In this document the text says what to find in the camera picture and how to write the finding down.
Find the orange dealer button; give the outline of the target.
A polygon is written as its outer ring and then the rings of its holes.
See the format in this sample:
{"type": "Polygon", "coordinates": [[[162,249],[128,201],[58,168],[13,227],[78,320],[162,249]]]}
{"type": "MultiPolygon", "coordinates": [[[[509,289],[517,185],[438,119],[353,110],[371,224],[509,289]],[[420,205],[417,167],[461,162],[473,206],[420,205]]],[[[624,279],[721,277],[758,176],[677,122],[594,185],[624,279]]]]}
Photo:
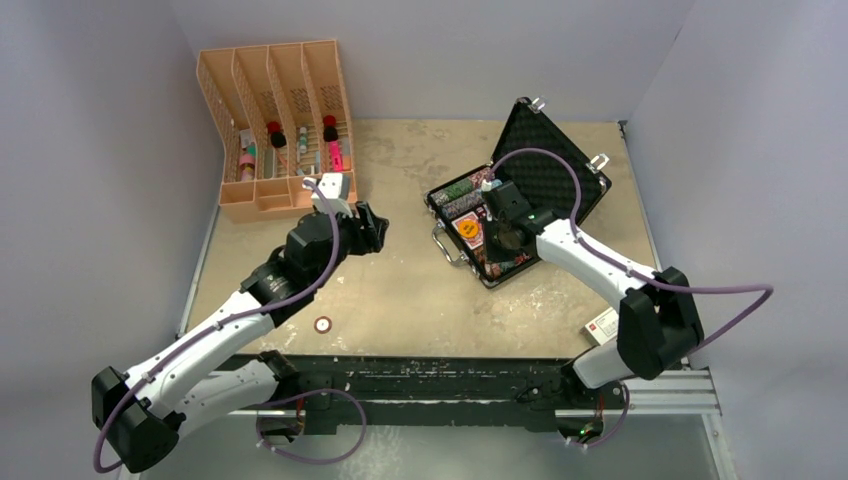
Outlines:
{"type": "Polygon", "coordinates": [[[457,229],[458,229],[459,233],[464,238],[467,238],[467,239],[475,238],[479,234],[479,231],[480,231],[480,227],[479,227],[478,222],[476,220],[472,220],[472,219],[463,219],[459,223],[457,229]]]}

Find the black aluminium poker case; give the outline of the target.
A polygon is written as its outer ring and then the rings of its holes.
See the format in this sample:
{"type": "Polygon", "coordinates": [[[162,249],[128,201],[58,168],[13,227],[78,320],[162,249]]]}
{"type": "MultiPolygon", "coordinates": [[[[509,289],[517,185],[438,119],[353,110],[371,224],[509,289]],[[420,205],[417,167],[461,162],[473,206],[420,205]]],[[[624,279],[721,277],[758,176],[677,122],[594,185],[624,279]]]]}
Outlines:
{"type": "Polygon", "coordinates": [[[487,263],[483,246],[471,250],[462,242],[451,222],[469,211],[488,214],[479,190],[481,181],[512,181],[534,208],[556,209],[582,223],[612,188],[612,180],[602,171],[607,161],[606,155],[587,157],[542,113],[539,100],[519,98],[489,162],[425,193],[424,203],[437,221],[433,233],[445,233],[457,247],[459,256],[450,258],[450,264],[468,265],[492,289],[539,259],[522,255],[487,263]]]}

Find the red white poker chip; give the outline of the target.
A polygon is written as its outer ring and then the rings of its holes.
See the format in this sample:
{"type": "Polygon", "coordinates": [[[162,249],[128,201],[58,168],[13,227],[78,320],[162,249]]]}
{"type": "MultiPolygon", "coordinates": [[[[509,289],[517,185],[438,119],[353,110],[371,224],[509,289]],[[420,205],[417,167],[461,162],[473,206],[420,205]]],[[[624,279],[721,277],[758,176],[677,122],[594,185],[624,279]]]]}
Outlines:
{"type": "Polygon", "coordinates": [[[313,328],[319,334],[327,334],[333,327],[332,320],[327,316],[320,316],[315,319],[313,328]]]}

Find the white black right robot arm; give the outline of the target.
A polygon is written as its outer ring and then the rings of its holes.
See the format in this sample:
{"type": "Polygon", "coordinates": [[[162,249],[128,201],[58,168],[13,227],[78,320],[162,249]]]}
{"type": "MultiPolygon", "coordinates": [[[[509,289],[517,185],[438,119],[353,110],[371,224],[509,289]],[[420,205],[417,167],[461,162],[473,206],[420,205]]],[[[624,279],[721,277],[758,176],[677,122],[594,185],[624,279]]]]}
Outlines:
{"type": "Polygon", "coordinates": [[[521,253],[558,266],[604,299],[618,316],[617,334],[571,360],[561,381],[564,399],[584,407],[601,387],[638,377],[651,380],[699,346],[704,332],[688,280],[658,272],[584,233],[564,212],[534,208],[513,182],[484,182],[485,250],[502,261],[521,253]]]}

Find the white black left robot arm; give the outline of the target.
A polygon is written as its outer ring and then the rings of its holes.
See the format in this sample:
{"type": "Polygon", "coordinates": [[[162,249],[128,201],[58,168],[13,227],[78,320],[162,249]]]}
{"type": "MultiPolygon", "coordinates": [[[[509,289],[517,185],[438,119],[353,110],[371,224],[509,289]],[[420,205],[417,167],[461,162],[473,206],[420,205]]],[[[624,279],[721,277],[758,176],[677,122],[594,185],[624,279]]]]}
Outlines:
{"type": "Polygon", "coordinates": [[[106,367],[94,376],[95,472],[143,472],[200,427],[253,405],[284,409],[310,397],[342,397],[356,408],[360,424],[367,424],[363,405],[350,393],[301,387],[298,372],[279,353],[262,353],[237,370],[213,373],[308,306],[347,257],[383,249],[389,221],[368,203],[358,202],[353,210],[316,203],[285,243],[200,325],[146,361],[125,371],[106,367]]]}

